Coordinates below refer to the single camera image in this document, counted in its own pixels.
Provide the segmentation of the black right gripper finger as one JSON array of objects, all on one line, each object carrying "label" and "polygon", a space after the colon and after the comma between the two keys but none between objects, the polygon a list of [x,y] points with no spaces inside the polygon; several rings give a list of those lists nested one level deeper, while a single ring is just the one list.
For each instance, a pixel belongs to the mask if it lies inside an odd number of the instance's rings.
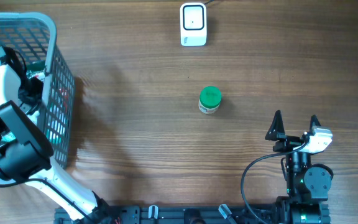
[{"label": "black right gripper finger", "polygon": [[321,124],[318,121],[317,116],[314,114],[314,115],[311,116],[311,119],[310,119],[310,132],[314,133],[315,129],[319,128],[319,127],[321,127]]},{"label": "black right gripper finger", "polygon": [[270,127],[265,135],[265,140],[280,141],[282,139],[285,139],[285,128],[283,125],[281,111],[277,110],[273,117],[272,124],[270,125]]}]

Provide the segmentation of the green white wipes packet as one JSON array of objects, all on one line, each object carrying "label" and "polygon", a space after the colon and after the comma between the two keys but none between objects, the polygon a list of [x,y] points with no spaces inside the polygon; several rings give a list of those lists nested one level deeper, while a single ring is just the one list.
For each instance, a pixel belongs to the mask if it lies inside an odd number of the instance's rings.
[{"label": "green white wipes packet", "polygon": [[45,61],[44,60],[39,60],[32,64],[28,64],[27,72],[26,72],[27,78],[28,79],[37,78],[41,82],[44,82],[44,80],[45,80],[44,70],[45,70]]}]

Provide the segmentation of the green lid jar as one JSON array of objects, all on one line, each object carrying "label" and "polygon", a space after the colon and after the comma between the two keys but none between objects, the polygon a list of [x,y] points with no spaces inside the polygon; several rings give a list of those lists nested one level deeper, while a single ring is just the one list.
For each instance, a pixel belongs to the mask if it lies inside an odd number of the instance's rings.
[{"label": "green lid jar", "polygon": [[218,110],[222,98],[223,96],[219,88],[207,86],[200,93],[198,107],[204,114],[213,114]]}]

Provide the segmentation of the red tissue pack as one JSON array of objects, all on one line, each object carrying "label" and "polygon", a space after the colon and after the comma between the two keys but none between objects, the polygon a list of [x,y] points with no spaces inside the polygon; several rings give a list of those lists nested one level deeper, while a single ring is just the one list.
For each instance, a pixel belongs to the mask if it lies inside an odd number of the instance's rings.
[{"label": "red tissue pack", "polygon": [[65,88],[60,88],[58,90],[58,102],[61,104],[65,104],[69,102],[69,91],[66,90]]}]

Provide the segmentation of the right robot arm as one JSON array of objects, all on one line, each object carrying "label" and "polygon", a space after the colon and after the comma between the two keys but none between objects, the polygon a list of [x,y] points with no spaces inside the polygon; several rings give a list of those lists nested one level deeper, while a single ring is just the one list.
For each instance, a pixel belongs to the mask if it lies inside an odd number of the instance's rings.
[{"label": "right robot arm", "polygon": [[329,128],[317,117],[310,119],[310,129],[300,137],[285,134],[281,111],[276,111],[266,140],[274,141],[273,152],[282,157],[281,167],[287,183],[287,196],[276,199],[269,223],[329,223],[328,192],[334,173],[324,164],[313,164],[311,156],[323,152],[333,140]]}]

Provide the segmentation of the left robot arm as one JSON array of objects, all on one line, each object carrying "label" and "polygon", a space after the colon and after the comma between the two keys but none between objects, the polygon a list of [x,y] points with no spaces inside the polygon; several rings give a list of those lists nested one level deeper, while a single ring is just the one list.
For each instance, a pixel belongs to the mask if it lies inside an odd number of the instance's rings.
[{"label": "left robot arm", "polygon": [[21,54],[0,46],[0,189],[26,184],[58,203],[74,223],[109,223],[108,204],[57,163],[45,134],[17,105],[31,90]]}]

